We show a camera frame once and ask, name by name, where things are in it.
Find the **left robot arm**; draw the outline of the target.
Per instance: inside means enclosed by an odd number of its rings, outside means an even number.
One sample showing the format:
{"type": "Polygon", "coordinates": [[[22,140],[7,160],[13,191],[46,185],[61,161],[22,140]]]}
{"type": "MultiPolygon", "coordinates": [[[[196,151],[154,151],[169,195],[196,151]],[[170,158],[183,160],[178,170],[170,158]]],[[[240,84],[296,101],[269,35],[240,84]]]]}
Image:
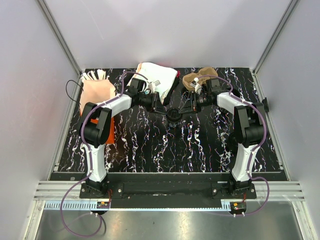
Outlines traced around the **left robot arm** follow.
{"type": "Polygon", "coordinates": [[[87,160],[83,185],[97,198],[103,198],[108,193],[104,151],[112,118],[134,106],[142,106],[152,113],[166,113],[160,93],[150,91],[146,94],[143,87],[143,80],[132,78],[130,85],[124,86],[115,97],[100,103],[88,102],[84,106],[79,125],[87,160]]]}

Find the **black cup lid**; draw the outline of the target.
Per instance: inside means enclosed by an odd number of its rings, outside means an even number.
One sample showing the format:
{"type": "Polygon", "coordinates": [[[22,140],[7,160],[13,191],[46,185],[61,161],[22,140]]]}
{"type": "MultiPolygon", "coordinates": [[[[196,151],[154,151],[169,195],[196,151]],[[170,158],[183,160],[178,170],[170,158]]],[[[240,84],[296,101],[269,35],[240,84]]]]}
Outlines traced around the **black cup lid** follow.
{"type": "Polygon", "coordinates": [[[166,118],[169,122],[179,122],[182,118],[182,114],[179,112],[178,108],[169,108],[166,112],[166,118]]]}

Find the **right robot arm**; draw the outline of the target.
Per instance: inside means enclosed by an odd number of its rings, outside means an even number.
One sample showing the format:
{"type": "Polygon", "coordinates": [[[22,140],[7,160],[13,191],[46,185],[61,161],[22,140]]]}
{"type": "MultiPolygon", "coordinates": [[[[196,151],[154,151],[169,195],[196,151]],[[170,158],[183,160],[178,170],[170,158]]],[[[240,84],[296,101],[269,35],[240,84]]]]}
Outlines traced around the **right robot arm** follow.
{"type": "Polygon", "coordinates": [[[236,199],[251,188],[253,162],[267,138],[265,107],[261,102],[252,103],[237,96],[231,84],[226,90],[216,86],[215,82],[223,81],[223,78],[213,75],[207,77],[204,94],[199,94],[201,78],[195,77],[191,81],[194,91],[178,112],[180,115],[198,113],[202,107],[215,105],[233,115],[232,138],[237,143],[237,153],[227,182],[227,192],[236,199]]]}

